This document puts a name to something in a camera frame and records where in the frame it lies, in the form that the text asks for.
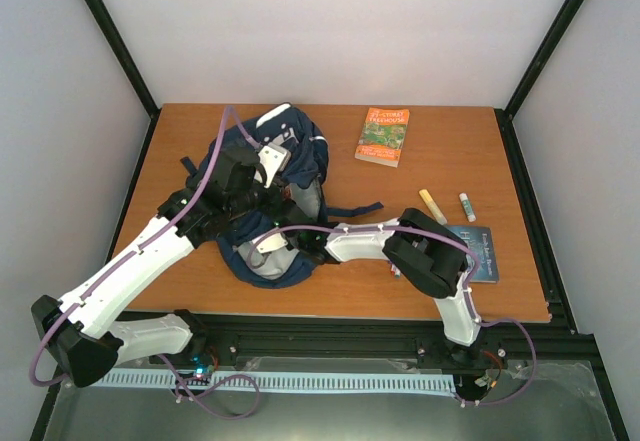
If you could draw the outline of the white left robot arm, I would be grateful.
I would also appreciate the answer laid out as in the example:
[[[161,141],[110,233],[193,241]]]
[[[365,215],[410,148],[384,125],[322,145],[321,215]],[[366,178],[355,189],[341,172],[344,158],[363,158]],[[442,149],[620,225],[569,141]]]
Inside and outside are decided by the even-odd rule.
[[[201,361],[208,339],[186,311],[120,322],[118,316],[147,286],[233,221],[275,202],[276,175],[290,158],[269,143],[260,149],[214,151],[202,173],[172,193],[143,231],[99,272],[58,299],[44,295],[31,312],[44,348],[66,378],[87,387],[113,367],[158,354]]]

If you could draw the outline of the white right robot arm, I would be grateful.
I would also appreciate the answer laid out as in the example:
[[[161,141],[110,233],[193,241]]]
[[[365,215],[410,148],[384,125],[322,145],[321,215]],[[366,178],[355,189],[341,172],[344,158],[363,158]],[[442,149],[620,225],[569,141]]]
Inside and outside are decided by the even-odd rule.
[[[430,216],[408,208],[385,222],[284,223],[278,231],[317,264],[390,262],[417,291],[434,300],[444,331],[440,356],[460,368],[480,363],[482,318],[470,286],[480,261],[460,237]]]

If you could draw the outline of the navy blue backpack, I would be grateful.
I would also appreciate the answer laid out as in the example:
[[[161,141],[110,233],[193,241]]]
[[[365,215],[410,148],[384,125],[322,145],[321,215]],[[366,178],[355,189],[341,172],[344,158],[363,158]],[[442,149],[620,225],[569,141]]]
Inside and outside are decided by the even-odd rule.
[[[281,247],[262,254],[253,243],[276,225],[324,225],[331,217],[353,218],[380,210],[383,204],[352,209],[329,207],[322,191],[329,168],[329,146],[320,128],[299,108],[282,103],[265,114],[226,131],[223,148],[247,147],[251,136],[261,146],[278,146],[289,152],[273,186],[257,209],[231,222],[216,237],[221,256],[234,276],[254,287],[280,289],[308,279],[316,264],[299,250]]]

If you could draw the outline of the orange Treehouse book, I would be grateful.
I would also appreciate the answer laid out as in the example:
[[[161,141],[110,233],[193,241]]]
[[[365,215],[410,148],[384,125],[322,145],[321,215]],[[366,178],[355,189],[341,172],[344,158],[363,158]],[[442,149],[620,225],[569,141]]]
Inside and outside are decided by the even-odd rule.
[[[397,168],[407,134],[408,109],[368,109],[355,158]]]

